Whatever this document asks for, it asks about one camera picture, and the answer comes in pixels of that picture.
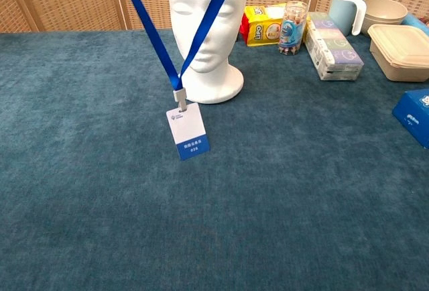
blue box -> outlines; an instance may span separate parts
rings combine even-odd
[[[429,89],[405,92],[392,112],[423,147],[429,148]]]

jar lid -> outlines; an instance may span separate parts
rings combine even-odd
[[[368,29],[386,60],[399,67],[429,68],[429,36],[408,25],[374,24]]]

lanyard clip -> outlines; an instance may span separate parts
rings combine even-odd
[[[182,88],[180,90],[173,91],[173,94],[174,94],[174,100],[176,100],[176,102],[179,102],[180,112],[186,111],[187,110],[186,89]]]

tissue box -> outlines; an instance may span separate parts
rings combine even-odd
[[[321,80],[356,80],[363,62],[327,13],[309,13],[304,43]]]
[[[240,33],[247,46],[277,44],[282,28],[285,4],[246,6]]]
[[[393,115],[423,147],[429,148],[429,89],[405,92]]]

lanyard strap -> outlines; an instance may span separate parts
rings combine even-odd
[[[162,42],[161,37],[154,26],[154,23],[152,22],[149,14],[147,13],[144,4],[141,2],[141,0],[131,1],[135,7],[135,10],[137,11],[137,14],[140,17],[141,22],[143,23],[143,26],[146,29],[146,33],[149,36],[152,46],[155,48],[156,54],[160,58],[164,70],[167,72],[168,78],[172,83],[173,89],[175,91],[183,89],[181,76],[185,73],[186,69],[189,67],[189,64],[192,62],[196,53],[200,49],[201,44],[206,38],[208,31],[210,30],[210,27],[215,21],[215,18],[219,13],[219,10],[221,9],[221,6],[225,0],[211,0],[208,4],[206,13],[204,14],[204,17],[202,18],[201,23],[195,33],[188,56],[183,63],[182,69],[180,71],[180,76],[174,68],[173,62],[167,53],[166,47],[164,46],[164,43]]]

